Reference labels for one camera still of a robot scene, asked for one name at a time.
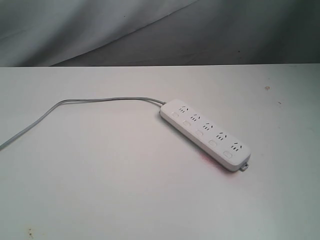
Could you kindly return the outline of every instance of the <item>gray cable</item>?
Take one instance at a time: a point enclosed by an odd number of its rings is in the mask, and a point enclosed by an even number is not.
[[[38,120],[36,120],[34,123],[31,125],[27,126],[25,129],[22,131],[18,132],[16,135],[11,137],[9,140],[4,142],[3,144],[0,145],[0,151],[4,149],[6,146],[14,142],[16,139],[21,137],[23,134],[28,132],[30,129],[32,129],[34,126],[36,126],[38,123],[40,123],[46,116],[48,116],[53,110],[55,110],[57,107],[59,107],[62,104],[65,103],[97,103],[97,102],[108,102],[108,101],[117,101],[117,100],[141,100],[141,101],[147,101],[147,102],[155,102],[161,105],[166,104],[164,101],[160,101],[154,98],[150,97],[139,97],[139,96],[124,96],[124,97],[110,97],[110,98],[97,98],[97,99],[66,99],[58,102],[55,104],[53,107],[51,107],[45,114],[43,114],[41,117],[39,117]]]

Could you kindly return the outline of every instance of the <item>electrical outlet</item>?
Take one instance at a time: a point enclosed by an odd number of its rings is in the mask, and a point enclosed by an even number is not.
[[[176,99],[164,104],[160,115],[226,169],[234,172],[248,167],[249,147],[185,102]]]

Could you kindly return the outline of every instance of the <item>white table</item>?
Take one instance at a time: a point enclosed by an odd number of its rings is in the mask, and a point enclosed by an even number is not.
[[[0,152],[1,239],[319,239],[320,64],[0,68],[0,142],[60,100],[119,96],[184,100],[250,146],[249,168],[154,104],[64,105]]]

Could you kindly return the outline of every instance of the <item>gray cloth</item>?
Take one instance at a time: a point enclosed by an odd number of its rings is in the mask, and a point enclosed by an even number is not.
[[[319,0],[199,0],[57,66],[320,63]]]
[[[196,0],[0,0],[0,67],[50,66]]]

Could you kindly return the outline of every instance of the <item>stain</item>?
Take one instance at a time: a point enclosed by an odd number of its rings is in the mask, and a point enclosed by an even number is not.
[[[29,235],[29,239],[34,239],[34,235],[32,234],[31,228],[28,229],[28,235]]]

